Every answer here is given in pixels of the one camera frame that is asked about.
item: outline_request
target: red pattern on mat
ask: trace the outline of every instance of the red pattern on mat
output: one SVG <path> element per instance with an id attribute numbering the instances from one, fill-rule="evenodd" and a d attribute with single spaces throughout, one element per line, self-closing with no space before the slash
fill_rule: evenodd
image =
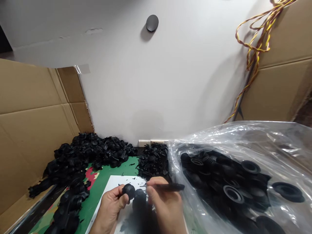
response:
<path id="1" fill-rule="evenodd" d="M 98 172 L 91 174 L 92 172 L 93 172 L 93 167 L 90 167 L 85 173 L 86 178 L 88 178 L 89 181 L 91 181 L 91 185 L 88 187 L 88 190 L 92 188 L 96 180 L 96 175 L 98 174 Z"/>

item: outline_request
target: brown cardboard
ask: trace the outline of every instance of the brown cardboard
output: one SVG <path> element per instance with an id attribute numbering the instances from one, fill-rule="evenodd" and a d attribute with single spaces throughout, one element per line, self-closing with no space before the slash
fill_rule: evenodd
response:
<path id="1" fill-rule="evenodd" d="M 308 110 L 312 91 L 309 9 L 312 1 L 300 0 L 281 13 L 272 29 L 271 50 L 261 55 L 259 74 L 242 98 L 243 117 L 238 114 L 236 120 L 301 120 L 309 125 L 308 112 L 301 111 L 304 106 Z"/>
<path id="2" fill-rule="evenodd" d="M 0 59 L 0 233 L 40 197 L 28 187 L 41 178 L 54 150 L 79 132 L 93 132 L 74 67 L 50 69 Z"/>

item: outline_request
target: right hand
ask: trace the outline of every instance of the right hand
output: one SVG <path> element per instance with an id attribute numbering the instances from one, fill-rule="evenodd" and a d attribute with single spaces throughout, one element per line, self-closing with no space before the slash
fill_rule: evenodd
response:
<path id="1" fill-rule="evenodd" d="M 186 234 L 182 199 L 178 192 L 157 191 L 156 184 L 168 184 L 163 177 L 152 177 L 147 183 L 149 203 L 154 204 L 159 227 L 163 234 Z"/>

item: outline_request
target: clear plastic bag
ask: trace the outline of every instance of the clear plastic bag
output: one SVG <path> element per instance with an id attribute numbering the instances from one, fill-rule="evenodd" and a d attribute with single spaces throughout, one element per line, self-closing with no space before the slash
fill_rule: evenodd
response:
<path id="1" fill-rule="evenodd" d="M 264 215 L 278 223 L 285 233 L 312 233 L 312 129 L 291 122 L 238 121 L 227 123 L 169 141 L 169 167 L 173 181 L 184 184 L 185 219 L 190 233 L 241 233 L 202 202 L 183 174 L 182 153 L 196 155 L 215 150 L 236 162 L 250 160 L 261 173 L 271 176 L 267 195 L 271 207 L 266 212 L 251 211 L 255 219 Z M 298 187 L 305 201 L 290 202 L 272 187 L 286 182 Z"/>

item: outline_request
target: yellow and red wire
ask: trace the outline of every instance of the yellow and red wire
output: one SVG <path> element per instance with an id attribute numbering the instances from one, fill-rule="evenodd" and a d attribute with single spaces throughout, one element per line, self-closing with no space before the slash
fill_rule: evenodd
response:
<path id="1" fill-rule="evenodd" d="M 289 6 L 290 4 L 294 3 L 296 0 L 279 0 L 278 2 L 274 2 L 273 0 L 271 0 L 271 2 L 273 3 L 274 7 L 260 15 L 256 15 L 254 17 L 251 17 L 250 19 L 242 22 L 236 29 L 236 34 L 235 34 L 235 38 L 237 39 L 238 43 L 242 44 L 243 46 L 249 48 L 248 53 L 247 53 L 247 71 L 250 71 L 250 69 L 253 66 L 253 63 L 255 63 L 251 78 L 248 80 L 246 86 L 243 88 L 243 90 L 240 92 L 240 94 L 237 96 L 236 100 L 235 100 L 235 105 L 234 105 L 234 111 L 233 113 L 230 115 L 230 117 L 224 122 L 228 122 L 237 112 L 238 110 L 238 105 L 239 105 L 239 100 L 241 98 L 241 96 L 244 94 L 244 92 L 249 88 L 249 86 L 252 84 L 252 82 L 255 80 L 255 78 L 257 77 L 258 73 L 259 73 L 259 61 L 260 61 L 260 53 L 262 52 L 268 52 L 270 50 L 270 38 L 271 38 L 271 30 L 272 30 L 272 26 L 274 25 L 274 23 L 276 22 L 277 17 L 280 15 L 280 13 L 282 12 L 282 10 L 286 7 Z M 254 27 L 253 25 L 259 21 L 261 18 L 263 18 L 264 16 L 268 15 L 269 16 L 266 18 L 266 20 L 261 24 L 260 27 Z M 238 36 L 238 31 L 240 29 L 240 27 L 247 23 L 250 20 L 254 20 L 256 19 L 250 26 L 249 28 L 252 30 L 256 30 L 255 35 L 253 36 L 253 38 L 251 39 L 251 41 L 249 43 L 245 43 L 243 41 L 240 40 L 239 36 Z M 259 34 L 259 32 L 262 30 L 261 36 L 258 40 L 258 43 L 256 44 L 256 46 L 252 46 L 252 43 L 254 42 L 254 40 L 256 39 L 257 35 Z"/>

